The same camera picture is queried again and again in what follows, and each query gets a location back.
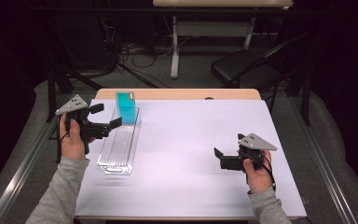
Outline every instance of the desk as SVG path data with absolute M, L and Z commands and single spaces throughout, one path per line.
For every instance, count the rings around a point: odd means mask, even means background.
M 290 7 L 292 0 L 153 0 L 155 7 Z M 178 78 L 179 67 L 179 35 L 202 36 L 245 36 L 243 48 L 248 49 L 251 41 L 255 18 L 249 21 L 178 21 L 173 16 L 172 23 L 172 67 L 171 78 Z
M 105 110 L 90 115 L 91 121 L 110 119 L 116 102 L 107 98 L 114 97 L 116 91 L 124 89 L 98 92 L 92 103 L 104 103 Z M 76 217 L 105 220 L 255 218 L 246 195 L 249 188 L 245 174 L 221 170 L 213 153 L 217 147 L 227 155 L 235 155 L 237 133 L 257 133 L 278 148 L 272 152 L 277 195 L 290 218 L 306 216 L 269 110 L 264 101 L 259 100 L 257 91 L 179 90 L 181 94 L 176 95 L 176 99 L 173 99 L 176 90 L 132 91 L 142 119 L 132 174 L 105 175 L 97 166 L 103 140 L 91 143 L 90 164 L 77 199 Z M 205 96 L 215 100 L 199 100 Z

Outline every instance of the black curtain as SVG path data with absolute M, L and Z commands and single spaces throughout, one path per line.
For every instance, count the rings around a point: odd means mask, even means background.
M 21 9 L 0 1 L 0 173 L 34 106 L 34 87 L 47 67 Z
M 313 68 L 311 88 L 335 119 L 347 162 L 358 176 L 358 2 L 339 21 Z

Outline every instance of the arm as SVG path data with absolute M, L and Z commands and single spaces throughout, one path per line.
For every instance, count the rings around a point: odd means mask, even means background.
M 26 223 L 73 223 L 76 199 L 89 162 L 62 157 L 48 189 Z
M 60 120 L 62 159 L 48 189 L 26 223 L 73 223 L 76 199 L 89 160 L 84 154 L 80 127 L 71 120 L 69 134 L 65 115 Z
M 272 188 L 265 191 L 248 194 L 253 205 L 255 216 L 261 224 L 291 223 L 282 210 L 281 200 L 275 195 Z
M 264 165 L 271 169 L 271 154 L 263 150 Z M 266 170 L 255 170 L 250 159 L 243 161 L 243 167 L 248 175 L 250 192 L 248 196 L 252 202 L 255 216 L 261 224 L 291 223 L 282 210 L 282 203 L 277 199 L 272 189 L 272 181 Z

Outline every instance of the white paper sheet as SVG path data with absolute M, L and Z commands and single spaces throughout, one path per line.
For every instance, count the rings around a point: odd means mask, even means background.
M 115 101 L 93 122 L 108 122 Z M 136 101 L 142 119 L 133 172 L 105 175 L 97 160 L 103 140 L 89 145 L 91 160 L 77 199 L 77 217 L 254 218 L 245 174 L 220 169 L 213 153 L 238 155 L 237 134 L 256 133 L 272 151 L 277 196 L 289 217 L 305 217 L 296 183 L 264 101 Z

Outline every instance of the gray sleeve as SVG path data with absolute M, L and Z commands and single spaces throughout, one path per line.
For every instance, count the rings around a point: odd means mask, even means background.
M 291 223 L 282 210 L 281 200 L 275 191 L 269 188 L 256 194 L 248 194 L 253 204 L 255 216 L 260 224 L 287 224 Z
M 76 199 L 89 162 L 62 157 L 48 189 L 26 223 L 73 223 Z

